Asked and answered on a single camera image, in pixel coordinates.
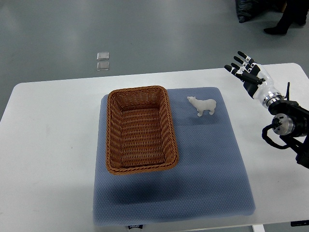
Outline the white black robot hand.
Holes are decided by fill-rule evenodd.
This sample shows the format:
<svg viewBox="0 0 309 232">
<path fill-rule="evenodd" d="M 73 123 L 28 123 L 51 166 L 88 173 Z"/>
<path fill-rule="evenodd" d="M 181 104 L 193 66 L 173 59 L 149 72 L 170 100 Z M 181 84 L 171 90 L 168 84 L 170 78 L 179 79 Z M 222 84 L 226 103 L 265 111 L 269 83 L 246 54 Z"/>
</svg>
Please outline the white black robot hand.
<svg viewBox="0 0 309 232">
<path fill-rule="evenodd" d="M 260 101 L 265 108 L 283 99 L 282 94 L 274 87 L 270 74 L 261 64 L 241 51 L 234 56 L 234 60 L 236 63 L 225 65 L 224 68 L 243 83 L 252 99 Z"/>
</svg>

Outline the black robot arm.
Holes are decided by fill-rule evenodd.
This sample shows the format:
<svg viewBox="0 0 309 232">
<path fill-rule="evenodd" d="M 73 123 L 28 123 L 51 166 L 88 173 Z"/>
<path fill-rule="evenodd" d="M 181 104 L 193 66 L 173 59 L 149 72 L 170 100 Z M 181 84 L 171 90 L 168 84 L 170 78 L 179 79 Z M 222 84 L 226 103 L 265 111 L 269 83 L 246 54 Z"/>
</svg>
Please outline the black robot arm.
<svg viewBox="0 0 309 232">
<path fill-rule="evenodd" d="M 270 93 L 263 98 L 263 106 L 274 116 L 271 124 L 262 129 L 262 138 L 277 149 L 291 148 L 296 153 L 296 162 L 309 167 L 309 111 L 298 102 L 289 99 L 290 84 L 287 84 L 286 96 Z M 273 130 L 285 145 L 279 145 L 268 137 Z"/>
</svg>

